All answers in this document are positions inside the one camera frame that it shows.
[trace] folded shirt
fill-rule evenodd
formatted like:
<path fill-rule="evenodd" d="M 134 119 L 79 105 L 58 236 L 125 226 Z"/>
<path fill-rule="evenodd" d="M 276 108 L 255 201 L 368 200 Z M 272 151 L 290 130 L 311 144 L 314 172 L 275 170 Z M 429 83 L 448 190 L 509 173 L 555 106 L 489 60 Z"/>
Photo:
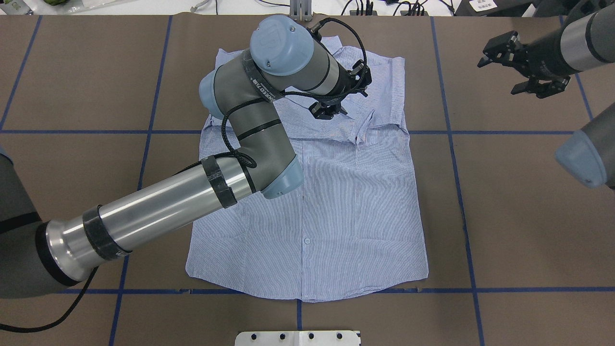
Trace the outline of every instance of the folded shirt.
<path fill-rule="evenodd" d="M 323 44 L 351 69 L 362 53 Z M 240 52 L 219 51 L 216 66 Z M 276 199 L 251 195 L 194 222 L 188 275 L 257 297 L 320 302 L 427 277 L 427 254 L 405 115 L 404 59 L 367 52 L 369 96 L 342 101 L 348 115 L 312 117 L 313 99 L 274 103 L 305 174 Z M 209 117 L 201 158 L 226 151 Z M 239 144 L 232 129 L 231 143 Z"/>

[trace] robotic arm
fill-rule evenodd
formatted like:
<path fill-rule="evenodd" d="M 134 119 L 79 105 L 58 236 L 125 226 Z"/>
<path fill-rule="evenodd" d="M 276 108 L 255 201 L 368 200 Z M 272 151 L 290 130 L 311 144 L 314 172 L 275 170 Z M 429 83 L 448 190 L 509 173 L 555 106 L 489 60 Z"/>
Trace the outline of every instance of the robotic arm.
<path fill-rule="evenodd" d="M 344 25 L 359 40 L 363 60 L 352 71 L 321 45 L 318 30 L 327 22 Z M 348 94 L 367 95 L 371 76 L 365 60 L 356 32 L 337 19 L 306 30 L 281 15 L 266 18 L 252 34 L 250 48 L 199 86 L 204 105 L 223 120 L 229 152 L 69 221 L 41 221 L 0 148 L 0 298 L 61 291 L 99 265 L 252 193 L 271 199 L 300 186 L 303 171 L 272 102 L 308 95 L 317 100 L 310 107 L 314 117 L 330 119 L 344 112 L 340 102 Z M 290 86 L 309 94 L 284 92 Z M 226 139 L 226 121 L 239 149 Z"/>
<path fill-rule="evenodd" d="M 579 11 L 586 4 L 580 3 Z M 478 67 L 500 63 L 529 79 L 511 94 L 527 92 L 543 99 L 563 92 L 571 74 L 615 62 L 615 5 L 583 15 L 573 14 L 562 29 L 530 44 L 522 44 L 516 31 L 492 38 Z M 606 184 L 615 190 L 615 103 L 576 131 L 555 158 L 585 186 Z"/>

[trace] table surface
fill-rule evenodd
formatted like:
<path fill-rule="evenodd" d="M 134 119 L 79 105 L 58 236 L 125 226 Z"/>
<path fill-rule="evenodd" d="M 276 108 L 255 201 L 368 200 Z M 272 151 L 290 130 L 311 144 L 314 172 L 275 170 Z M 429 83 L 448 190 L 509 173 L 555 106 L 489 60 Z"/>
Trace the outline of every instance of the table surface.
<path fill-rule="evenodd" d="M 0 36 L 0 143 L 41 217 L 70 219 L 195 161 L 198 83 L 262 19 L 0 17 L 12 33 Z M 360 330 L 367 346 L 611 344 L 615 196 L 577 183 L 554 151 L 613 101 L 615 66 L 545 100 L 513 96 L 514 70 L 476 68 L 483 46 L 513 29 L 536 39 L 557 18 L 344 19 L 368 50 L 406 59 L 428 279 L 322 304 L 257 299 L 186 276 L 187 226 L 102 266 L 59 327 L 0 344 L 232 345 L 239 331 L 296 329 Z M 1 322 L 49 323 L 79 287 L 0 300 Z"/>
<path fill-rule="evenodd" d="M 30 5 L 38 14 L 55 14 L 57 7 L 51 7 L 45 5 L 42 0 L 24 0 Z M 461 0 L 452 0 L 454 8 L 459 6 Z M 101 6 L 80 12 L 78 14 L 84 15 L 139 15 L 139 14 L 153 14 L 153 15 L 171 15 L 180 12 L 189 12 L 190 8 L 200 2 L 199 0 L 122 0 L 119 4 L 113 4 L 110 6 Z M 271 0 L 269 2 L 276 2 L 279 4 L 288 4 L 288 0 Z M 339 15 L 346 4 L 346 0 L 313 0 L 312 11 L 320 14 Z M 378 15 L 392 15 L 393 11 L 397 7 L 396 4 L 389 5 L 382 1 L 376 0 L 374 2 L 374 10 L 378 12 Z M 448 8 L 439 0 L 428 0 L 424 4 L 427 13 L 436 16 L 451 16 Z M 351 3 L 346 9 L 346 15 L 350 10 L 355 10 L 357 6 Z M 400 10 L 406 10 L 406 5 L 400 7 Z M 198 14 L 215 14 L 215 0 L 200 8 L 197 11 Z M 221 15 L 227 14 L 288 14 L 288 7 L 270 6 L 258 2 L 257 0 L 218 0 L 218 13 Z"/>

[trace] black velcro strap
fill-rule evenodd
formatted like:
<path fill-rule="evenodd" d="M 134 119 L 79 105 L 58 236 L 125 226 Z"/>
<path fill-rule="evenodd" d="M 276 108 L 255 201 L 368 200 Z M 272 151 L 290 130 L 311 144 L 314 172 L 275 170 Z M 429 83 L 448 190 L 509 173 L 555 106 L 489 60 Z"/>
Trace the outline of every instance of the black velcro strap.
<path fill-rule="evenodd" d="M 264 123 L 264 124 L 262 124 L 260 126 L 256 126 L 253 129 L 249 129 L 248 131 L 245 131 L 244 133 L 238 135 L 237 136 L 237 140 L 244 140 L 247 137 L 249 137 L 249 136 L 251 136 L 251 135 L 253 135 L 253 134 L 257 133 L 257 132 L 261 132 L 262 130 L 269 129 L 271 126 L 278 125 L 278 124 L 282 124 L 280 119 L 275 119 L 275 120 L 272 120 L 272 121 L 268 121 L 268 122 L 266 122 L 266 123 Z"/>
<path fill-rule="evenodd" d="M 612 61 L 609 61 L 601 57 L 600 54 L 596 51 L 596 48 L 593 46 L 592 23 L 593 23 L 593 19 L 596 17 L 596 14 L 597 13 L 594 13 L 592 18 L 589 18 L 589 21 L 587 21 L 587 26 L 585 27 L 585 41 L 587 42 L 587 48 L 589 49 L 589 52 L 592 53 L 593 57 L 596 58 L 596 60 L 603 62 L 603 63 L 613 63 Z"/>
<path fill-rule="evenodd" d="M 226 180 L 220 170 L 220 166 L 218 166 L 216 158 L 211 155 L 208 158 L 203 159 L 200 163 L 203 165 L 203 170 L 207 175 L 207 180 L 209 180 L 209 184 L 212 186 L 213 192 L 216 193 L 216 197 L 218 197 L 220 204 L 222 204 L 225 208 L 237 204 L 235 194 L 226 184 Z"/>
<path fill-rule="evenodd" d="M 94 251 L 104 260 L 114 260 L 130 254 L 131 251 L 121 248 L 109 235 L 98 213 L 99 208 L 100 206 L 93 207 L 82 215 L 83 229 Z"/>
<path fill-rule="evenodd" d="M 250 84 L 254 87 L 254 90 L 263 96 L 265 100 L 268 102 L 273 102 L 284 97 L 284 95 L 282 95 L 271 85 L 271 83 L 269 83 L 269 81 L 258 69 L 258 66 L 254 63 L 254 59 L 252 59 L 250 49 L 244 50 L 241 54 L 241 64 L 244 66 L 244 71 L 250 80 Z"/>
<path fill-rule="evenodd" d="M 42 223 L 36 229 L 34 243 L 36 244 L 36 252 L 38 252 L 39 259 L 51 277 L 66 287 L 71 287 L 79 283 L 64 274 L 62 269 L 58 267 L 58 264 L 55 263 L 54 258 L 51 256 L 51 251 L 49 251 L 49 245 L 47 244 L 47 222 Z"/>
<path fill-rule="evenodd" d="M 27 214 L 11 217 L 10 219 L 0 221 L 0 235 L 16 228 L 40 221 L 41 217 L 37 212 L 29 212 Z"/>

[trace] white label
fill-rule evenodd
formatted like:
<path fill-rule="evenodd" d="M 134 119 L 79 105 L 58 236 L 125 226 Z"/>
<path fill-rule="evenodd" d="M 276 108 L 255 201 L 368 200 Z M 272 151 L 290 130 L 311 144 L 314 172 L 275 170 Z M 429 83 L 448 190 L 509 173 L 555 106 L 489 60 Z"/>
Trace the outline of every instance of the white label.
<path fill-rule="evenodd" d="M 476 12 L 494 9 L 498 6 L 493 0 L 471 0 L 470 5 Z"/>
<path fill-rule="evenodd" d="M 85 6 L 88 9 L 91 9 L 92 7 L 109 4 L 110 2 L 115 2 L 117 0 L 82 0 L 82 1 L 83 1 L 83 6 Z"/>

